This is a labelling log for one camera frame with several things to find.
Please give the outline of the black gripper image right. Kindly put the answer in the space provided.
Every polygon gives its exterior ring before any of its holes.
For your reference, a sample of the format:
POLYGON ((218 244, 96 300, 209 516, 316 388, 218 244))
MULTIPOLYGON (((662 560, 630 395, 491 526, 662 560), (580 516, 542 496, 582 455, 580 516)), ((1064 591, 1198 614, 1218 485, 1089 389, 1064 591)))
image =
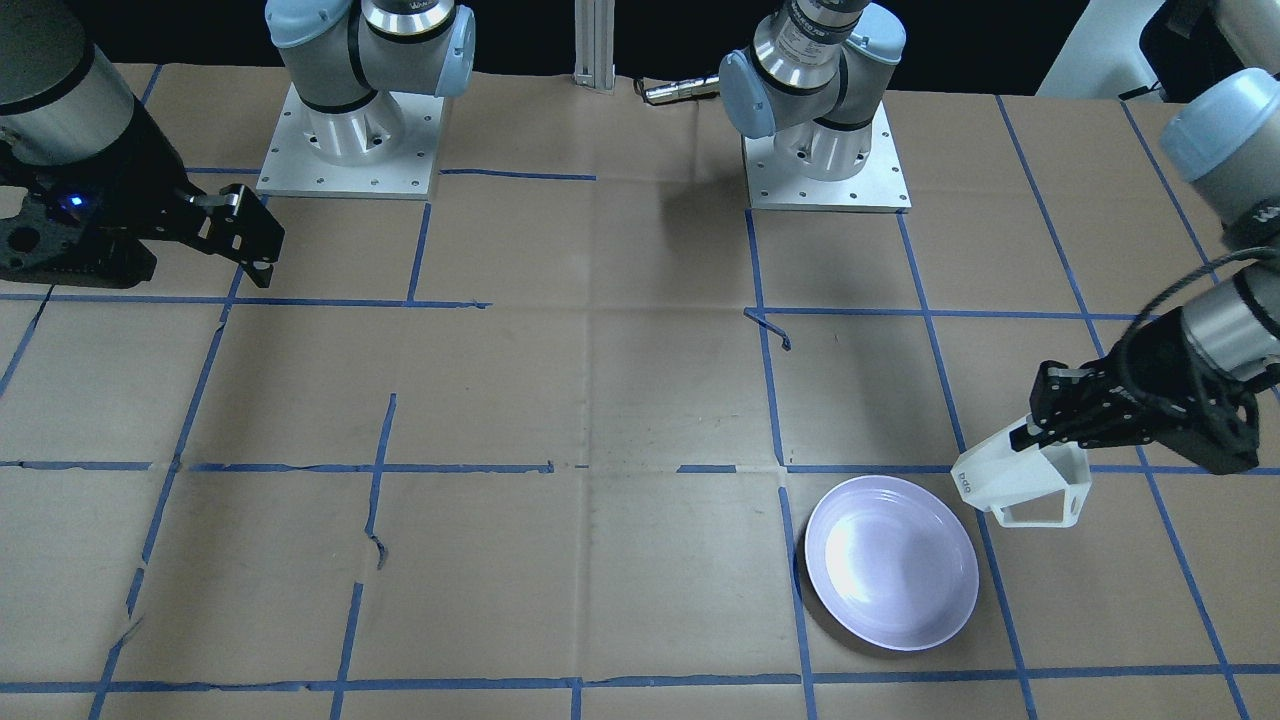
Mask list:
POLYGON ((1171 310, 1132 323, 1108 352, 1071 368, 1043 361, 1030 392, 1030 416, 1015 421, 1010 448, 1075 445, 1098 448, 1157 443, 1215 475, 1260 465, 1260 402, 1251 380, 1203 360, 1171 310), (1121 396, 1114 392, 1119 386, 1121 396))

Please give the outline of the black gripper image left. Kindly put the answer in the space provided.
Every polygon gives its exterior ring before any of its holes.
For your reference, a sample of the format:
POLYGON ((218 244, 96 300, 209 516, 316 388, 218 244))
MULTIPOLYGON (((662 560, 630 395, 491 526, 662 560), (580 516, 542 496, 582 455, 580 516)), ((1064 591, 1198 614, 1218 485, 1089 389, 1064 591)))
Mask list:
POLYGON ((122 137, 81 161, 37 167, 4 140, 3 184, 26 191, 1 222, 1 278, 10 282, 128 290, 152 279, 154 240, 230 260, 265 290, 285 238, 247 184, 201 193, 140 102, 122 137))

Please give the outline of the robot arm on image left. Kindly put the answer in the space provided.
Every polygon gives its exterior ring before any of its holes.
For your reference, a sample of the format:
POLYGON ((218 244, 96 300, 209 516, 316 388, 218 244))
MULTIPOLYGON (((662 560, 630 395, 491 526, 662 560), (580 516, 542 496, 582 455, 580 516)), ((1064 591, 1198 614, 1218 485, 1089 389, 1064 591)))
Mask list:
POLYGON ((709 293, 728 270, 692 260, 728 238, 748 193, 718 101, 645 108, 561 77, 494 74, 445 106, 436 201, 422 174, 433 158, 401 176, 365 167, 365 195, 315 176, 307 195, 256 208, 288 234, 271 287, 253 287, 259 264, 184 260, 183 241, 242 225, 244 209, 237 186, 200 206, 172 138, 210 129, 229 152, 280 155, 262 102, 280 82, 230 67, 164 73, 147 108, 69 6, 3 4, 3 159, 36 182, 3 220, 5 457, 123 462, 175 433, 218 307, 320 325, 297 341, 317 361, 270 360, 265 340, 244 341, 250 360, 214 386, 233 430, 250 427, 251 398, 265 400, 261 423, 280 424, 311 393, 385 374, 381 342, 358 340, 375 314, 584 304, 591 228, 621 231, 643 256, 666 240, 675 269, 654 304, 709 293))

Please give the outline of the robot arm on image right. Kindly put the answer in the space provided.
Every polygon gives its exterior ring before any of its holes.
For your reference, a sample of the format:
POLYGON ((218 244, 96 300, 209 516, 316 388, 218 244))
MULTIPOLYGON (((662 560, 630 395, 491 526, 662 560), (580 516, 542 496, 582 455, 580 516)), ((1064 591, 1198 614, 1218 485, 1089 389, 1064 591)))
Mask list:
MULTIPOLYGON (((1160 145, 1213 210, 1226 254, 1149 301, 1098 360, 1039 365, 1029 415, 954 465, 966 493, 1028 479, 1089 448, 1157 443, 1226 475, 1256 468, 1257 396, 1277 384, 1277 4, 1166 1, 1181 38, 1210 27, 1242 64, 1192 99, 1160 145)), ((817 181, 855 176, 905 46, 869 1, 785 1, 719 63, 719 94, 745 138, 772 138, 817 181)))

